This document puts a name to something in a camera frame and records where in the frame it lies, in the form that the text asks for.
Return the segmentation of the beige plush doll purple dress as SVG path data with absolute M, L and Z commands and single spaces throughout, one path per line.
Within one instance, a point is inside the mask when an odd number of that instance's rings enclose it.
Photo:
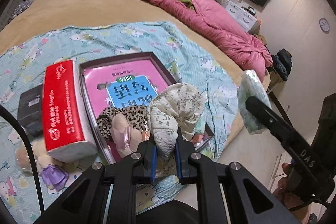
M 33 149 L 38 175 L 41 176 L 49 190 L 59 192 L 66 186 L 66 182 L 69 178 L 69 174 L 62 168 L 63 163 L 47 153 L 45 140 L 43 138 L 33 141 L 31 147 Z M 25 146 L 21 145 L 15 154 L 20 169 L 25 173 L 32 173 L 33 169 Z

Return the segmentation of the green floral tissue pack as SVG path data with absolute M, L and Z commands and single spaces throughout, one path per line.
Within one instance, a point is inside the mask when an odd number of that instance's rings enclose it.
M 246 130 L 250 135 L 261 134 L 266 127 L 256 118 L 262 107 L 271 108 L 268 95 L 254 70 L 246 70 L 242 74 L 237 90 L 238 106 Z

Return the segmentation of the leopard print scrunchie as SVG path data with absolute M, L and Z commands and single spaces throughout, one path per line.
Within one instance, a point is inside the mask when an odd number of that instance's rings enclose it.
M 125 108 L 106 107 L 96 118 L 96 123 L 100 134 L 108 141 L 112 141 L 111 128 L 112 120 L 117 114 L 122 114 L 128 124 L 133 128 L 142 131 L 143 125 L 146 123 L 147 107 L 143 105 L 129 106 Z

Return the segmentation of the white floral neck pillow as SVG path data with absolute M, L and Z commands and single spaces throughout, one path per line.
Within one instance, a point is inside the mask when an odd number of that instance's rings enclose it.
M 178 130 L 188 141 L 205 133 L 205 101 L 198 88 L 188 83 L 170 85 L 151 100 L 147 125 L 161 158 L 173 153 Z

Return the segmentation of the red white tissue pack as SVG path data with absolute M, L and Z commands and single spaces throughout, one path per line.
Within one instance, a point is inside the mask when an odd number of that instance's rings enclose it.
M 46 67 L 42 124 L 46 151 L 54 159 L 73 163 L 97 153 L 73 60 Z

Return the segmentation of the dark clothes pile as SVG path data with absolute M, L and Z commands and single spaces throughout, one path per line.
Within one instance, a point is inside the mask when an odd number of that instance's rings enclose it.
M 272 55 L 272 60 L 273 69 L 283 81 L 287 81 L 293 66 L 291 54 L 283 48 L 276 55 Z

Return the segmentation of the small black box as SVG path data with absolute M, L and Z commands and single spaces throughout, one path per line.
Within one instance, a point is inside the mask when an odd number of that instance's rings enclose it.
M 38 85 L 21 94 L 18 107 L 18 122 L 33 137 L 43 133 L 42 125 L 43 85 Z

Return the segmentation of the pink quilt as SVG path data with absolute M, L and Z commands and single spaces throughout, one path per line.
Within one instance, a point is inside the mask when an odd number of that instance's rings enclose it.
M 178 0 L 142 0 L 151 3 L 195 32 L 213 42 L 241 69 L 254 70 L 261 81 L 273 60 L 263 42 L 245 32 L 240 25 L 214 0 L 191 0 L 195 10 Z

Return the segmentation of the dark box with pink book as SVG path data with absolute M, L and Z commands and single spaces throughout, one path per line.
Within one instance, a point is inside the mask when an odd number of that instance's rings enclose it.
M 153 52 L 118 55 L 81 63 L 79 81 L 94 139 L 102 158 L 109 164 L 121 158 L 115 144 L 100 133 L 97 117 L 107 107 L 121 109 L 147 106 L 156 95 L 176 83 L 173 74 Z

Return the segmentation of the white drawer cabinet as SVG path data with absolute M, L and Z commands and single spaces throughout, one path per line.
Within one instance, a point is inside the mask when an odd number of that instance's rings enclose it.
M 259 34 L 260 22 L 248 11 L 241 8 L 233 1 L 228 1 L 225 10 L 240 25 L 240 27 L 249 34 Z

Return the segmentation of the Hello Kitty blue bedsheet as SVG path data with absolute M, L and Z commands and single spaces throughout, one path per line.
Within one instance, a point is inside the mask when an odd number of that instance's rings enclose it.
M 202 153 L 217 160 L 228 137 L 238 133 L 232 123 L 238 111 L 236 77 L 242 70 L 208 40 L 185 35 L 181 27 L 170 22 L 119 23 L 100 27 L 74 27 L 40 34 L 1 55 L 1 105 L 17 117 L 20 95 L 43 83 L 45 68 L 60 61 L 73 60 L 76 65 L 130 53 L 153 52 L 177 82 L 196 86 L 206 99 L 207 124 L 215 137 Z M 33 223 L 40 215 L 37 191 L 31 174 L 17 165 L 15 152 L 21 148 L 20 136 L 1 118 L 1 200 L 18 223 Z M 98 155 L 65 166 L 71 184 Z M 59 192 L 49 190 L 40 178 L 45 208 Z M 171 201 L 187 186 L 177 176 L 158 179 L 154 185 L 140 186 L 136 212 Z

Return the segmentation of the round beige bed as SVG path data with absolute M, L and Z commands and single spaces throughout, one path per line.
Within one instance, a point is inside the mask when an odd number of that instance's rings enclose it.
M 242 70 L 213 42 L 163 9 L 140 0 L 36 0 L 1 30 L 1 53 L 34 36 L 66 26 L 97 27 L 116 23 L 168 21 L 206 50 L 240 84 Z

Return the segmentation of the round wall clock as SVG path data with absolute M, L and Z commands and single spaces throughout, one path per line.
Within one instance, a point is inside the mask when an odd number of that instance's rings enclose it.
M 325 34 L 328 34 L 330 32 L 330 25 L 329 25 L 329 22 L 327 21 L 327 19 L 320 18 L 319 19 L 319 26 L 320 26 L 322 32 L 324 32 Z

